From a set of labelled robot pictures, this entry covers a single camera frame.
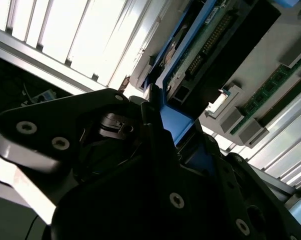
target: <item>electronic component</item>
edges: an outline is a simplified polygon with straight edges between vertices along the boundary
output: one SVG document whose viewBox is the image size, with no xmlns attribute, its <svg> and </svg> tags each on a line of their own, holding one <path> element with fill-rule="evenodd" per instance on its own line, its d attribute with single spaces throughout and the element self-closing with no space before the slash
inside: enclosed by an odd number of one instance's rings
<svg viewBox="0 0 301 240">
<path fill-rule="evenodd" d="M 281 64 L 247 103 L 239 109 L 244 118 L 230 131 L 230 134 L 235 134 L 300 66 L 301 59 L 292 68 Z"/>
<path fill-rule="evenodd" d="M 221 19 L 217 27 L 215 28 L 214 32 L 209 36 L 209 39 L 206 41 L 202 52 L 207 54 L 211 48 L 216 44 L 218 39 L 224 33 L 228 25 L 231 23 L 233 16 L 229 13 L 226 13 L 225 16 Z"/>
<path fill-rule="evenodd" d="M 205 109 L 209 113 L 215 113 L 217 109 L 223 104 L 227 99 L 228 95 L 226 91 L 220 90 L 220 95 L 214 103 L 209 102 L 207 108 Z"/>
</svg>

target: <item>circuit board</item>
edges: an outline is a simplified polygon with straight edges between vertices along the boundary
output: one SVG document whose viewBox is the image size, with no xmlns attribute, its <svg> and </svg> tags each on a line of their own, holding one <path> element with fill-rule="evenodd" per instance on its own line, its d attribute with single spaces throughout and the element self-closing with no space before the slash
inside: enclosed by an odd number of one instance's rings
<svg viewBox="0 0 301 240">
<path fill-rule="evenodd" d="M 174 83 L 177 79 L 179 79 L 187 70 L 195 69 L 196 66 L 201 63 L 201 55 L 200 52 L 203 51 L 203 43 L 207 47 L 209 43 L 213 43 L 213 37 L 218 37 L 217 31 L 221 30 L 221 27 L 225 21 L 225 16 L 227 12 L 230 10 L 231 3 L 233 1 L 227 1 L 226 5 L 221 5 L 221 1 L 217 1 L 215 7 L 212 9 L 210 15 L 207 17 L 205 23 L 202 25 L 199 30 L 197 36 L 193 40 L 192 44 L 185 51 L 179 63 L 177 64 L 174 73 L 171 78 L 168 80 L 168 85 L 170 83 Z"/>
<path fill-rule="evenodd" d="M 239 109 L 244 118 L 231 130 L 230 134 L 234 135 L 300 66 L 301 59 L 292 68 L 281 64 L 246 104 Z"/>
</svg>

